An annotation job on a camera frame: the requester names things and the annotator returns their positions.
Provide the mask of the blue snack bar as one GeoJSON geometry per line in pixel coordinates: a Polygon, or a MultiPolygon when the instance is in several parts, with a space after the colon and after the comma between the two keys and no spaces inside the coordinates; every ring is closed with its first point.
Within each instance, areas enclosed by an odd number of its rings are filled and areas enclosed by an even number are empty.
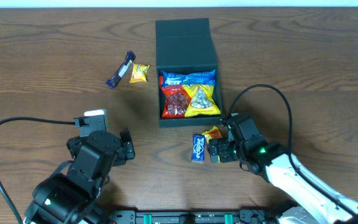
{"type": "Polygon", "coordinates": [[[173,85],[211,85],[215,86],[216,71],[189,73],[187,75],[162,71],[162,87],[173,85]]]}

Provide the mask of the dark green box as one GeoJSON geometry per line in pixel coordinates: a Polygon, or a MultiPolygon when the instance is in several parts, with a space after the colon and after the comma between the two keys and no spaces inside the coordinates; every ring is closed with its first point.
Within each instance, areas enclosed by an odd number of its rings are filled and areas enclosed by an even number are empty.
{"type": "Polygon", "coordinates": [[[215,70],[213,100],[223,110],[219,62],[210,33],[209,19],[158,20],[155,22],[156,69],[187,75],[215,70]]]}

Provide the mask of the blue eclipse gum pack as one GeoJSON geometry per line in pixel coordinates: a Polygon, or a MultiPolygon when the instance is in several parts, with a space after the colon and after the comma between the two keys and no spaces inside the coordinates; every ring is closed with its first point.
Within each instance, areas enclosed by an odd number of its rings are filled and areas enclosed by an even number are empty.
{"type": "Polygon", "coordinates": [[[192,162],[203,162],[204,161],[204,150],[205,150],[206,140],[202,135],[193,136],[193,149],[192,149],[192,162]]]}

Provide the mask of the red candy bag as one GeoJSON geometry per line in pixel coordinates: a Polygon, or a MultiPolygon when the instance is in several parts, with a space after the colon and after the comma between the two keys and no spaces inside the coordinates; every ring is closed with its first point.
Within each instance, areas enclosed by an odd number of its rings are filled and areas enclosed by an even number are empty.
{"type": "Polygon", "coordinates": [[[182,85],[162,86],[163,76],[159,77],[160,90],[165,96],[162,119],[184,118],[191,98],[182,85]]]}

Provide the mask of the yellow orange snack packet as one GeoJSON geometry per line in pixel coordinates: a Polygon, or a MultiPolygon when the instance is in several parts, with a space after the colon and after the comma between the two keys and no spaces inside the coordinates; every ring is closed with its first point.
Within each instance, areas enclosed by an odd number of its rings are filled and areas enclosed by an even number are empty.
{"type": "Polygon", "coordinates": [[[220,155],[218,153],[213,154],[211,152],[210,148],[209,148],[210,140],[212,140],[212,139],[222,139],[223,138],[222,133],[220,132],[219,128],[214,126],[212,129],[203,132],[202,135],[206,139],[206,148],[207,148],[207,152],[210,155],[211,162],[212,163],[221,162],[220,155]]]}

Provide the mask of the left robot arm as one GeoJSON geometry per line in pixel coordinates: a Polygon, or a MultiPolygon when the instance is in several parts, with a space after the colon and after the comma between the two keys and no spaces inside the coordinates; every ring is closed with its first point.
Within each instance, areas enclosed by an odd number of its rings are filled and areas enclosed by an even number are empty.
{"type": "Polygon", "coordinates": [[[135,158],[128,129],[118,136],[99,130],[67,141],[66,161],[34,189],[24,223],[112,223],[97,205],[114,166],[135,158]]]}

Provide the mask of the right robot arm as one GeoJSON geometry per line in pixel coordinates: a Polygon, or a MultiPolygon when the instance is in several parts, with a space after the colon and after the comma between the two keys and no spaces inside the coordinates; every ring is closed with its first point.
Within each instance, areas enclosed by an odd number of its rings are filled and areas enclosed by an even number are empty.
{"type": "Polygon", "coordinates": [[[358,202],[310,172],[289,149],[263,138],[212,139],[211,162],[234,162],[292,197],[320,223],[358,223],[358,202]]]}

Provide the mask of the large yellow snack bag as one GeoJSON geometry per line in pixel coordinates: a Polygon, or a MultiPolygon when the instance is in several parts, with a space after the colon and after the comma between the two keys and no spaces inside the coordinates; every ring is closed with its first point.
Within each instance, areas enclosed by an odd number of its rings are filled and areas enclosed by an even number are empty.
{"type": "Polygon", "coordinates": [[[191,84],[183,85],[182,87],[190,97],[190,102],[185,112],[186,118],[198,115],[218,115],[221,113],[213,100],[214,86],[191,84]]]}

